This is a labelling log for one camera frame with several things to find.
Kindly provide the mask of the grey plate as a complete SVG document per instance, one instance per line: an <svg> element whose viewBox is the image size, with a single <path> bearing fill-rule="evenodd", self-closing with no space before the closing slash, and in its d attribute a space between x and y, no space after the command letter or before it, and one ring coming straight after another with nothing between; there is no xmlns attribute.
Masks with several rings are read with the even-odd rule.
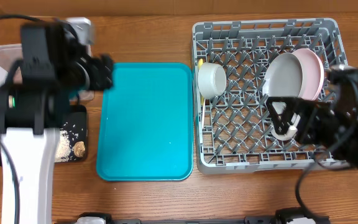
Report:
<svg viewBox="0 0 358 224"><path fill-rule="evenodd" d="M270 63L265 73L263 95L294 96L303 93L303 71L298 58L292 53L281 54Z"/></svg>

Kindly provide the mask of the pink plate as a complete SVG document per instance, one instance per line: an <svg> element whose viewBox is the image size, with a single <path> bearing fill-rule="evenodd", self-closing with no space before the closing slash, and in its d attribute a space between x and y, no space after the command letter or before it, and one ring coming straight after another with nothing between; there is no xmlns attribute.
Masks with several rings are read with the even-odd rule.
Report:
<svg viewBox="0 0 358 224"><path fill-rule="evenodd" d="M303 72L302 88L300 95L305 100L317 99L324 82L324 68L320 58L310 49L298 49L293 55L301 63Z"/></svg>

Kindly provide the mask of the golden food scrap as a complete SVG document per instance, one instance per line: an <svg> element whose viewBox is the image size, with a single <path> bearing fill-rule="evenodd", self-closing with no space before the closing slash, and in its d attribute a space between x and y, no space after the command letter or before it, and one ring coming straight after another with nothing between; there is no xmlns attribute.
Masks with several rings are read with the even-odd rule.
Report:
<svg viewBox="0 0 358 224"><path fill-rule="evenodd" d="M76 142L73 151L76 157L84 157L86 152L85 143L83 141Z"/></svg>

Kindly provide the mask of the grey bowl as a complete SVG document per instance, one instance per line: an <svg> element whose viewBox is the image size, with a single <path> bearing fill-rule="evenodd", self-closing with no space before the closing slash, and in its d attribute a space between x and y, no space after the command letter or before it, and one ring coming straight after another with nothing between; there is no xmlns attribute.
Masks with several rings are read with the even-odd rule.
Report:
<svg viewBox="0 0 358 224"><path fill-rule="evenodd" d="M198 88L206 99L222 95L226 90L226 72L216 63L202 63L198 66Z"/></svg>

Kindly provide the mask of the white rice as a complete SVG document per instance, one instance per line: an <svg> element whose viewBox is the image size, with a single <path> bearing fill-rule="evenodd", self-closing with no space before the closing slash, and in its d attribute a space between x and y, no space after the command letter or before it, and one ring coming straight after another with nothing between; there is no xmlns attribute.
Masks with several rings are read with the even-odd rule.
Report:
<svg viewBox="0 0 358 224"><path fill-rule="evenodd" d="M78 161L79 157L74 155L73 147L79 140L79 132L75 124L64 124L60 128L60 142L55 153L55 162Z"/></svg>

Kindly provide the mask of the yellow plastic spoon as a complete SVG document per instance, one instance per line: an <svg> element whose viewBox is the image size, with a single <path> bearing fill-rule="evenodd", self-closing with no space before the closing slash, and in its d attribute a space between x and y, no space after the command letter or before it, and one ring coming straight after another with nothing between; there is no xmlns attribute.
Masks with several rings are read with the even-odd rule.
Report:
<svg viewBox="0 0 358 224"><path fill-rule="evenodd" d="M203 59L201 58L198 60L198 71L201 70L202 64L203 64ZM201 106L204 105L204 97L202 96L202 94L200 94L200 103L201 103Z"/></svg>

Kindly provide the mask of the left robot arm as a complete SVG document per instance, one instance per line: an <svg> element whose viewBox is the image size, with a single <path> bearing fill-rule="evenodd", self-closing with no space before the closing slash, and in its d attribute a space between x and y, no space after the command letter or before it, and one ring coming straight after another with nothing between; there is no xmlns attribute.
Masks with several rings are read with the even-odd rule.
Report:
<svg viewBox="0 0 358 224"><path fill-rule="evenodd" d="M70 99L112 87L110 56L92 57L88 20L21 27L22 57L0 86L3 223L50 223L55 153Z"/></svg>

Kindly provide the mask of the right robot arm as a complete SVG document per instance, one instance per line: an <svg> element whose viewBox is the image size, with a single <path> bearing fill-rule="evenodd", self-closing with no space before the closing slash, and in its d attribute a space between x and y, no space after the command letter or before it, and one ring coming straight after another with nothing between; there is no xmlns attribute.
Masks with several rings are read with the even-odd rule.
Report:
<svg viewBox="0 0 358 224"><path fill-rule="evenodd" d="M270 96L266 105L278 134L295 129L295 141L325 147L335 159L358 169L358 68L340 64L328 71L330 103Z"/></svg>

